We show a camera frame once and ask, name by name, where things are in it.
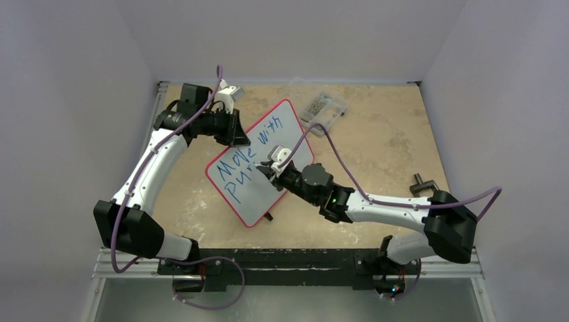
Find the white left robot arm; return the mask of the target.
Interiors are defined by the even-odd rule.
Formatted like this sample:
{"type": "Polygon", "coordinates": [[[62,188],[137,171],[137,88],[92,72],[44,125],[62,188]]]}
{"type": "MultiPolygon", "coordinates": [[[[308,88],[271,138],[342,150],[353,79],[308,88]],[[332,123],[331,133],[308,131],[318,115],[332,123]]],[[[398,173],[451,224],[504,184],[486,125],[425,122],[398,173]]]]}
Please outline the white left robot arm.
{"type": "Polygon", "coordinates": [[[93,215],[103,245],[141,258],[171,258],[183,274],[200,265],[197,241],[173,235],[152,218],[158,195],[177,160],[198,136],[227,147],[249,146],[235,102],[241,87],[216,89],[185,83],[180,98],[156,118],[143,156],[120,190],[98,201],[93,215]]]}

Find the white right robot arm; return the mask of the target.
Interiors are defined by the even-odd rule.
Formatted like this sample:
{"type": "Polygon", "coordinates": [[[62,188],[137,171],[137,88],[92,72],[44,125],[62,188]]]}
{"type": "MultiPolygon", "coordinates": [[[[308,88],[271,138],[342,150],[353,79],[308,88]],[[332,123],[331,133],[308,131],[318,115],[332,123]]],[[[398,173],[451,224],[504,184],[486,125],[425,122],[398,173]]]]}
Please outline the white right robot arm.
{"type": "Polygon", "coordinates": [[[367,195],[336,184],[320,164],[297,170],[290,162],[278,168],[265,161],[256,168],[278,191],[287,190],[318,207],[328,221],[372,222],[410,229],[403,236],[385,237],[376,263],[392,273],[411,260],[439,256],[449,262],[470,262],[478,219],[463,203],[446,191],[432,197],[397,198],[367,195]]]}

